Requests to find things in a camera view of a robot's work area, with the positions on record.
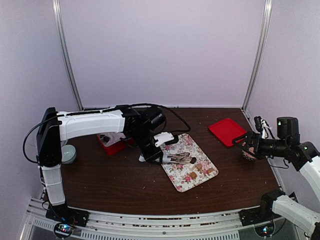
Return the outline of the black white kitchen tongs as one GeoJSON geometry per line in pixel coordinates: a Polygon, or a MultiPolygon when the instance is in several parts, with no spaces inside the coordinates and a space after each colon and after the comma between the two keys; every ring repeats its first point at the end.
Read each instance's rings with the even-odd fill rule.
{"type": "Polygon", "coordinates": [[[161,165],[185,165],[190,164],[193,156],[189,152],[176,153],[176,154],[163,154],[162,153],[162,161],[161,165]]]}

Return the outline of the dark round chocolate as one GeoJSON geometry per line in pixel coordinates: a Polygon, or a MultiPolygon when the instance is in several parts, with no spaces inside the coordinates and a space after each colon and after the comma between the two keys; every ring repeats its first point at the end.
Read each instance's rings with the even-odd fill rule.
{"type": "Polygon", "coordinates": [[[191,158],[190,164],[195,164],[195,162],[197,161],[197,159],[195,157],[191,158]]]}

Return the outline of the small dark square chocolate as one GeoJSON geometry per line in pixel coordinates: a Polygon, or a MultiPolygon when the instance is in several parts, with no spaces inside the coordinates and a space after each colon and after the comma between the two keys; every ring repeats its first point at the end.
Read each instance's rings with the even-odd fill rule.
{"type": "Polygon", "coordinates": [[[106,141],[106,142],[108,142],[108,141],[110,140],[110,138],[109,138],[108,136],[104,136],[104,137],[103,137],[103,140],[106,141]]]}

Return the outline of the brown striped chocolate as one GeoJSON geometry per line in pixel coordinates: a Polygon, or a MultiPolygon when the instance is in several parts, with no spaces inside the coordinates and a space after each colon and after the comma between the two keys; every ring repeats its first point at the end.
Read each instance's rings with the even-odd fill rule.
{"type": "Polygon", "coordinates": [[[192,179],[196,179],[197,178],[197,174],[195,172],[191,172],[189,175],[192,179]]]}

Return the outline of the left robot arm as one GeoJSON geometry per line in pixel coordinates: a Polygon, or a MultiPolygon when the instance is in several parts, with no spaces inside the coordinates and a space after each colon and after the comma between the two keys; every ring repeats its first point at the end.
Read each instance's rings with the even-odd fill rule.
{"type": "Polygon", "coordinates": [[[41,122],[26,134],[28,138],[33,131],[37,131],[36,159],[32,160],[27,155],[26,138],[22,142],[22,153],[26,160],[39,166],[48,201],[53,206],[53,215],[61,222],[72,218],[71,209],[66,207],[61,174],[62,142],[100,133],[124,134],[126,138],[134,140],[146,162],[159,165],[165,158],[160,146],[177,143],[179,133],[178,129],[154,132],[167,122],[163,110],[171,112],[186,126],[185,133],[191,130],[190,125],[173,109],[153,103],[74,112],[58,112],[55,107],[47,108],[41,122]]]}

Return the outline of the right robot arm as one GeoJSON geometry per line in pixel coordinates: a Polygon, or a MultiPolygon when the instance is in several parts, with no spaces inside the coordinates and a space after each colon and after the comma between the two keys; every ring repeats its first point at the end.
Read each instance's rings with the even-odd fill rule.
{"type": "MultiPolygon", "coordinates": [[[[254,118],[255,130],[248,131],[232,140],[232,144],[241,148],[247,160],[267,160],[274,168],[273,158],[283,159],[282,169],[308,184],[312,196],[320,199],[320,152],[310,141],[301,142],[299,120],[292,116],[276,119],[276,133],[273,135],[269,124],[260,116],[254,118]]],[[[295,194],[286,194],[284,178],[276,173],[280,187],[264,193],[260,204],[252,209],[239,212],[242,226],[271,222],[278,217],[300,228],[308,240],[320,238],[320,213],[299,203],[295,194]]]]}

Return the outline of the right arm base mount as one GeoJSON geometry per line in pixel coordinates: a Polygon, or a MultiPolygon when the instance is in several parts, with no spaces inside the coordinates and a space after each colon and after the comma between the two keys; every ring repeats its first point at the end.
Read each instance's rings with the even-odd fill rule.
{"type": "Polygon", "coordinates": [[[275,232],[273,213],[264,212],[260,207],[241,210],[239,218],[243,227],[253,226],[254,232],[259,237],[268,238],[275,232]]]}

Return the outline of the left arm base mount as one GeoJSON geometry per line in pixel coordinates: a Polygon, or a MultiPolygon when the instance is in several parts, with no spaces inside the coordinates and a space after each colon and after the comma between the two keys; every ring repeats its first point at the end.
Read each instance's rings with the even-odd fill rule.
{"type": "Polygon", "coordinates": [[[59,239],[69,238],[77,227],[86,227],[90,213],[86,210],[70,208],[67,205],[49,205],[45,217],[54,220],[54,235],[59,239]]]}

